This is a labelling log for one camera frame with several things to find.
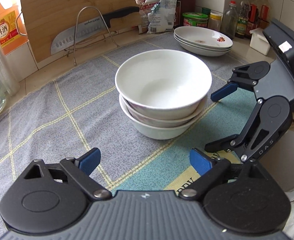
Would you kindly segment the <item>white bowl bottom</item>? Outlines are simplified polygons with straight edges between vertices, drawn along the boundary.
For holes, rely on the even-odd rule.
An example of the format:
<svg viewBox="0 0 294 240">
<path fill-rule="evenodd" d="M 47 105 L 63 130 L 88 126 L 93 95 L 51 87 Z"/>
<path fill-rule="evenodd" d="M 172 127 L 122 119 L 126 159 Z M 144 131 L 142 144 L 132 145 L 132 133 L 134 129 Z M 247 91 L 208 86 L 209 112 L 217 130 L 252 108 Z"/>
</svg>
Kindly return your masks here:
<svg viewBox="0 0 294 240">
<path fill-rule="evenodd" d="M 167 140 L 172 139 L 174 137 L 178 137 L 182 133 L 184 133 L 192 124 L 194 124 L 197 120 L 199 120 L 200 115 L 205 107 L 205 104 L 207 102 L 207 98 L 204 98 L 201 100 L 200 104 L 198 105 L 195 113 L 196 116 L 191 118 L 188 122 L 185 124 L 182 124 L 180 126 L 176 127 L 156 127 L 156 126 L 150 126 L 147 124 L 142 123 L 141 121 L 136 120 L 127 109 L 127 106 L 122 99 L 122 97 L 119 97 L 119 104 L 122 109 L 122 111 L 125 113 L 125 115 L 130 119 L 131 123 L 133 124 L 134 128 L 145 135 L 148 138 L 156 139 L 156 140 Z"/>
</svg>

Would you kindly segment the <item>white stained plate back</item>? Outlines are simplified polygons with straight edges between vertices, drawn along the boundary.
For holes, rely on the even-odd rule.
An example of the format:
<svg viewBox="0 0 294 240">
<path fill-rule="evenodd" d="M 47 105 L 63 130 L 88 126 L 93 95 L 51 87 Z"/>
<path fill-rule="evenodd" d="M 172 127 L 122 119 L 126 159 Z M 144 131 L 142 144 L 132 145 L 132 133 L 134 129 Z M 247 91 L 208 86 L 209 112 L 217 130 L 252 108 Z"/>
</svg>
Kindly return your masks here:
<svg viewBox="0 0 294 240">
<path fill-rule="evenodd" d="M 233 41 L 226 35 L 207 28 L 183 26 L 174 30 L 180 40 L 197 46 L 227 49 L 233 46 Z"/>
</svg>

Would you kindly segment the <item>white floral bowl back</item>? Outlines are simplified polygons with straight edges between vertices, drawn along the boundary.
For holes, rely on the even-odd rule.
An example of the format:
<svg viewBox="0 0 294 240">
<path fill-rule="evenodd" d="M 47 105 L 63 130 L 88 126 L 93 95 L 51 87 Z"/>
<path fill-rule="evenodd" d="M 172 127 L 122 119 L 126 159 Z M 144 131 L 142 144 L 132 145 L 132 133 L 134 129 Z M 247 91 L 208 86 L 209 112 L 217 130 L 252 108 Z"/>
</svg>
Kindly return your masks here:
<svg viewBox="0 0 294 240">
<path fill-rule="evenodd" d="M 126 60 L 117 70 L 115 85 L 138 113 L 176 120 L 196 110 L 211 88 L 212 74 L 194 55 L 158 49 Z"/>
</svg>

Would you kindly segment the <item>white floral bowl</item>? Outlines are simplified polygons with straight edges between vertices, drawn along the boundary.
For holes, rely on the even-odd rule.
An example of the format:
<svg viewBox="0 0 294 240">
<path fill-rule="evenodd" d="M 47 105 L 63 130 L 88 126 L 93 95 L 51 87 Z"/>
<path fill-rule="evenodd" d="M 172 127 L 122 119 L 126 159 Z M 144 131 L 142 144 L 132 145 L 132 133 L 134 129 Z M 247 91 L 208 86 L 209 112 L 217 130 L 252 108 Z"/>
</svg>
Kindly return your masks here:
<svg viewBox="0 0 294 240">
<path fill-rule="evenodd" d="M 158 49 L 126 60 L 117 70 L 115 85 L 138 113 L 176 120 L 196 110 L 211 88 L 212 74 L 194 55 Z"/>
<path fill-rule="evenodd" d="M 178 127 L 182 126 L 188 122 L 190 122 L 193 119 L 196 119 L 200 116 L 202 113 L 205 104 L 207 103 L 208 96 L 205 96 L 197 106 L 196 110 L 191 113 L 191 115 L 182 118 L 182 119 L 175 119 L 175 120 L 161 120 L 161 119 L 155 119 L 148 116 L 145 116 L 143 114 L 138 113 L 136 110 L 134 110 L 129 103 L 120 95 L 119 100 L 120 104 L 122 106 L 125 106 L 127 109 L 129 115 L 133 117 L 135 120 L 140 121 L 143 124 L 154 126 L 154 127 L 160 127 L 160 128 L 171 128 L 171 127 Z"/>
</svg>

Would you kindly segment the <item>large white fruit plate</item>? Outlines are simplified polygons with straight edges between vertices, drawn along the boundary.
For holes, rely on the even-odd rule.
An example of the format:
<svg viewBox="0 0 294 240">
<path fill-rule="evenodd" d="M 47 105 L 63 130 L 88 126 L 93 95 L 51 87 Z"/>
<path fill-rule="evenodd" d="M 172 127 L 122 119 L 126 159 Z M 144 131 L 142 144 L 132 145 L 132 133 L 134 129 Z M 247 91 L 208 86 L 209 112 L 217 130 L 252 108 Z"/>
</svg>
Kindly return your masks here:
<svg viewBox="0 0 294 240">
<path fill-rule="evenodd" d="M 188 45 L 190 47 L 194 47 L 194 48 L 202 49 L 202 50 L 209 50 L 209 51 L 216 51 L 216 52 L 226 52 L 226 51 L 230 51 L 232 49 L 232 46 L 230 46 L 229 48 L 223 48 L 223 49 L 221 49 L 221 48 L 211 48 L 211 47 L 208 47 L 208 46 L 199 46 L 199 45 L 184 41 L 181 38 L 178 38 L 177 35 L 174 35 L 174 38 L 178 42 L 180 42 L 180 43 L 182 43 L 184 45 Z"/>
</svg>

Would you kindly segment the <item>grey green checked cloth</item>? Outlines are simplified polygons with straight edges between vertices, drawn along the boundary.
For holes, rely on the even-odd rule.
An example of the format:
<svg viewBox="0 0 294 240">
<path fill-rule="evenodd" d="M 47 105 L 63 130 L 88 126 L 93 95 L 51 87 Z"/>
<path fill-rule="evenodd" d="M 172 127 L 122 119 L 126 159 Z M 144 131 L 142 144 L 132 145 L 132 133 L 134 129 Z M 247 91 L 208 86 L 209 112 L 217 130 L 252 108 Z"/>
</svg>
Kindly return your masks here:
<svg viewBox="0 0 294 240">
<path fill-rule="evenodd" d="M 34 159 L 58 163 L 91 148 L 101 151 L 92 178 L 111 191 L 164 190 L 189 167 L 189 151 L 242 130 L 255 97 L 237 90 L 207 101 L 201 118 L 182 135 L 154 140 L 139 133 L 119 105 L 118 67 L 133 55 L 180 50 L 171 33 L 98 56 L 30 93 L 0 116 L 0 200 Z M 6 226 L 0 216 L 0 237 Z"/>
</svg>

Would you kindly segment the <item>clear red cap bottle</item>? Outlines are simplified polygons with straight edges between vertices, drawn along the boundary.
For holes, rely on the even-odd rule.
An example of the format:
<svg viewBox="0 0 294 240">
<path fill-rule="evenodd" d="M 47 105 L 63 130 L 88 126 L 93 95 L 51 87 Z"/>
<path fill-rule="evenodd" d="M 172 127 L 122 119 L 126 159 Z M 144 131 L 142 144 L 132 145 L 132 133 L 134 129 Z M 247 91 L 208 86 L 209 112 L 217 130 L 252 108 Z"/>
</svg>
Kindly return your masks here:
<svg viewBox="0 0 294 240">
<path fill-rule="evenodd" d="M 229 3 L 229 8 L 224 11 L 220 32 L 228 36 L 231 40 L 235 38 L 238 22 L 237 4 L 235 1 Z"/>
</svg>

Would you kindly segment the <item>yellow lid spice jar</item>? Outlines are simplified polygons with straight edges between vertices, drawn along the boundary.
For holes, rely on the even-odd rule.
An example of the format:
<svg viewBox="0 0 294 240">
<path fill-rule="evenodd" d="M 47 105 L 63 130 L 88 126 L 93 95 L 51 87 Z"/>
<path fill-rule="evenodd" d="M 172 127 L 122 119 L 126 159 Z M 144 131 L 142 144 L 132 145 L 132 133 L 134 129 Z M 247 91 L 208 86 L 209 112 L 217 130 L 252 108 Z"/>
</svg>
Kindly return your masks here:
<svg viewBox="0 0 294 240">
<path fill-rule="evenodd" d="M 222 15 L 211 12 L 209 15 L 209 20 L 208 20 L 208 26 L 207 26 L 208 29 L 220 31 L 221 24 L 222 24 Z"/>
</svg>

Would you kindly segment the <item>green lid sauce jar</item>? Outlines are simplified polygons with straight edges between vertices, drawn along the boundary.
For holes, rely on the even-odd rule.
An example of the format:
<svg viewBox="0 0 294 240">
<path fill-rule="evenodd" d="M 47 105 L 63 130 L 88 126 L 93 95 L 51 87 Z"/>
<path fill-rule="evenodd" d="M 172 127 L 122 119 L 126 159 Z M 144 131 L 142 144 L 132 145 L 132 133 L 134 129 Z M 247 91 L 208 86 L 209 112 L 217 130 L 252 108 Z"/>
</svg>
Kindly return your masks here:
<svg viewBox="0 0 294 240">
<path fill-rule="evenodd" d="M 185 12 L 183 16 L 184 26 L 206 28 L 208 25 L 208 15 L 199 12 Z"/>
</svg>

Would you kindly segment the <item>red label sauce bottle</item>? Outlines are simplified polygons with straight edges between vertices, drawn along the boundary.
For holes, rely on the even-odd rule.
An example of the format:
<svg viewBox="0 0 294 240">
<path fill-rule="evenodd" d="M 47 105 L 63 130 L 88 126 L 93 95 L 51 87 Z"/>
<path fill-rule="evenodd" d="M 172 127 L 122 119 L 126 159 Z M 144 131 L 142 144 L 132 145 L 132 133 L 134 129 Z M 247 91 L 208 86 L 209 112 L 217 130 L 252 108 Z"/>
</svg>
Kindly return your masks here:
<svg viewBox="0 0 294 240">
<path fill-rule="evenodd" d="M 269 25 L 271 6 L 269 0 L 258 1 L 258 27 L 265 29 Z"/>
</svg>

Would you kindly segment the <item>green cap small jar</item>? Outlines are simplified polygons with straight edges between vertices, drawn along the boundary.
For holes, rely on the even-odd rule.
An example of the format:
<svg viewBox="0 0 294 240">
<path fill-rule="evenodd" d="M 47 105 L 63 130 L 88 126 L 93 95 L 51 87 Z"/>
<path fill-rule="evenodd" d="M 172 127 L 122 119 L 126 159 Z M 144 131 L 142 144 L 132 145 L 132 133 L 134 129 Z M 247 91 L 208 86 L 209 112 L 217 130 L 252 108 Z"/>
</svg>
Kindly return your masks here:
<svg viewBox="0 0 294 240">
<path fill-rule="evenodd" d="M 206 7 L 202 7 L 201 12 L 209 17 L 210 13 L 211 13 L 211 9 L 206 8 Z"/>
</svg>

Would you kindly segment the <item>white seasoning bag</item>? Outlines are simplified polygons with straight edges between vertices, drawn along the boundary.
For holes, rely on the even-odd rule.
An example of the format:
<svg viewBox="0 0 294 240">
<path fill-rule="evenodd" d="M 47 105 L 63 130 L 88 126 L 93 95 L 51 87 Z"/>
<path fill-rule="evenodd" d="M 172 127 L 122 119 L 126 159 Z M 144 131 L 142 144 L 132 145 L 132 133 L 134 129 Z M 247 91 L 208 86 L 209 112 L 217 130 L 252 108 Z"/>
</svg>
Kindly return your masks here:
<svg viewBox="0 0 294 240">
<path fill-rule="evenodd" d="M 175 22 L 177 0 L 159 0 L 148 14 L 148 34 L 171 31 Z"/>
</svg>

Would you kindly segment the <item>red white paper packet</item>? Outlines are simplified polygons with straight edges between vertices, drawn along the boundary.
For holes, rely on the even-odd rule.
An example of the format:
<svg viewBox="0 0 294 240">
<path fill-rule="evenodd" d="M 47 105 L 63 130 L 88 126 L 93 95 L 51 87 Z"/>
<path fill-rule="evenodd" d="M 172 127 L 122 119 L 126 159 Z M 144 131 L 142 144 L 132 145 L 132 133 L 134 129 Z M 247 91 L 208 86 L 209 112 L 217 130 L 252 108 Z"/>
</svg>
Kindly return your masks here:
<svg viewBox="0 0 294 240">
<path fill-rule="evenodd" d="M 151 12 L 151 9 L 154 5 L 156 5 L 159 0 L 144 0 L 137 1 L 139 5 L 139 14 L 142 19 L 141 24 L 138 26 L 138 30 L 140 34 L 146 33 L 148 31 L 149 19 L 148 14 Z"/>
</svg>

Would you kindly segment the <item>bamboo cutting board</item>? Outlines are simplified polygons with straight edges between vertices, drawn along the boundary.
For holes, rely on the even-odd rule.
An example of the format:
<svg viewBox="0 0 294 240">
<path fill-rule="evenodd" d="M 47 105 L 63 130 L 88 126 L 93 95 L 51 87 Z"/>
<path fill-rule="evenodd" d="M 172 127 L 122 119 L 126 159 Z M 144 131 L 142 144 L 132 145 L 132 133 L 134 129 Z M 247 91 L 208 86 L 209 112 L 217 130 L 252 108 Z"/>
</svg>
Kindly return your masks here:
<svg viewBox="0 0 294 240">
<path fill-rule="evenodd" d="M 37 62 L 50 57 L 54 38 L 77 21 L 84 22 L 136 5 L 136 0 L 20 0 L 27 36 Z"/>
</svg>

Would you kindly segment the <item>orange cooking wine jug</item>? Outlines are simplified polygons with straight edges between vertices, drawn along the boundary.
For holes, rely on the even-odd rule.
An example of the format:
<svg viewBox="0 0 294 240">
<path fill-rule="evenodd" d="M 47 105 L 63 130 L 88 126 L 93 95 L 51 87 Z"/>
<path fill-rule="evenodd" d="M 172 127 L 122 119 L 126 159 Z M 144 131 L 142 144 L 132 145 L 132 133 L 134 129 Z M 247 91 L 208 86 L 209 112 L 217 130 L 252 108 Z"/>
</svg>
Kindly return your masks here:
<svg viewBox="0 0 294 240">
<path fill-rule="evenodd" d="M 5 55 L 27 42 L 18 0 L 0 0 L 0 46 Z"/>
</svg>

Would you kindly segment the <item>black handled kitchen knife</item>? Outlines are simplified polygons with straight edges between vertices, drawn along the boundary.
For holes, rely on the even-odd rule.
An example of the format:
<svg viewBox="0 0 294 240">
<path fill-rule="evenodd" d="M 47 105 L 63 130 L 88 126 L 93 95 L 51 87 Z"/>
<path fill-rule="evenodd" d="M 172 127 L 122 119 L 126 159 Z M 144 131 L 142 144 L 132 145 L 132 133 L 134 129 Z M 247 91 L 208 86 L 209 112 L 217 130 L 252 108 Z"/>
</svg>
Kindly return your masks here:
<svg viewBox="0 0 294 240">
<path fill-rule="evenodd" d="M 107 23 L 108 28 L 111 28 L 110 21 L 114 18 L 125 17 L 134 12 L 139 12 L 139 7 L 124 7 L 116 11 L 108 12 L 103 14 L 103 17 Z M 106 30 L 103 26 L 103 23 L 100 20 L 100 16 L 96 18 L 89 19 L 85 22 L 79 23 L 78 34 L 80 34 L 81 29 L 88 29 L 89 31 L 100 29 L 100 31 Z M 73 45 L 74 40 L 74 29 L 75 26 L 65 29 L 56 35 L 54 40 L 51 43 L 50 52 L 51 55 L 54 55 L 60 51 L 67 49 Z"/>
</svg>

